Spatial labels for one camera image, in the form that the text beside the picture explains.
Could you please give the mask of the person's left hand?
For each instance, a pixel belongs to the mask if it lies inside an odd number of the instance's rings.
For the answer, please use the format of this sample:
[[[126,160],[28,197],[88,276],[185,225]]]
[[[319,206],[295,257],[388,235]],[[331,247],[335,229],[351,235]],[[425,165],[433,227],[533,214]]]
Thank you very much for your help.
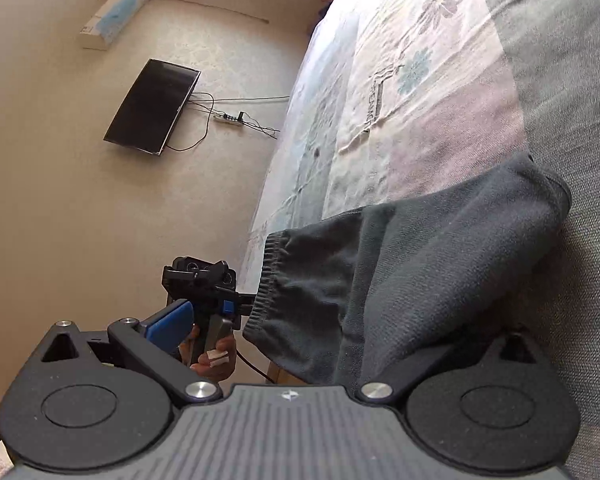
[[[192,358],[194,343],[197,341],[199,330],[194,327],[190,334],[178,345],[182,362],[194,370],[199,376],[222,382],[234,373],[237,351],[233,334],[219,339],[213,350],[204,352],[198,359]]]

